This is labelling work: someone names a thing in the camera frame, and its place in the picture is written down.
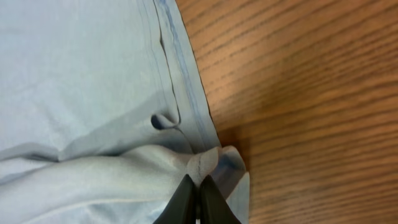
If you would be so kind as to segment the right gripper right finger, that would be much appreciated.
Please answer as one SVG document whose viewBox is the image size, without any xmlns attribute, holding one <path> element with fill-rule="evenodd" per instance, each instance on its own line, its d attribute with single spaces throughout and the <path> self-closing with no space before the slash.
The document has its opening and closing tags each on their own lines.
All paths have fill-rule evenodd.
<svg viewBox="0 0 398 224">
<path fill-rule="evenodd" d="M 210 175 L 199 187 L 201 224 L 241 224 Z"/>
</svg>

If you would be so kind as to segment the light blue printed t-shirt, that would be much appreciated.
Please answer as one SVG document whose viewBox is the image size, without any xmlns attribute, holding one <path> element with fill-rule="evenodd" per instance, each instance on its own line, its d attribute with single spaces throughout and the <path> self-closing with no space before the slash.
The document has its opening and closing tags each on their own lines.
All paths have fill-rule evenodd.
<svg viewBox="0 0 398 224">
<path fill-rule="evenodd" d="M 2 223 L 154 223 L 186 175 L 248 222 L 175 1 L 1 2 Z"/>
</svg>

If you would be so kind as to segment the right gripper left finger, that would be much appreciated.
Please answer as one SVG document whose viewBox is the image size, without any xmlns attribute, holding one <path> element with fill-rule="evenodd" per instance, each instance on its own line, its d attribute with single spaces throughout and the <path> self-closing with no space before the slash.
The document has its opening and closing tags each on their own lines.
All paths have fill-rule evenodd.
<svg viewBox="0 0 398 224">
<path fill-rule="evenodd" d="M 154 224 L 196 224 L 196 187 L 188 174 Z"/>
</svg>

